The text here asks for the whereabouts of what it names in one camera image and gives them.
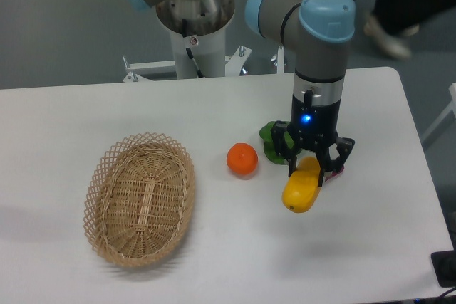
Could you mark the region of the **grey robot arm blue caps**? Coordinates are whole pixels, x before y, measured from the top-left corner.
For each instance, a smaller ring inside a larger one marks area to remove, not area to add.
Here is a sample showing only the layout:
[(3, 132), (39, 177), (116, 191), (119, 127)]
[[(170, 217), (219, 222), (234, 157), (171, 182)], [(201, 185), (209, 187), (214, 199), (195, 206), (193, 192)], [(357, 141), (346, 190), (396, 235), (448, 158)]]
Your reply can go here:
[[(226, 75), (224, 32), (234, 0), (129, 0), (137, 10), (154, 8), (168, 30), (178, 78)], [(244, 17), (255, 34), (296, 56), (290, 122), (271, 129), (275, 153), (297, 170), (301, 150), (316, 155), (319, 182), (340, 173), (354, 141), (336, 126), (356, 0), (247, 0)]]

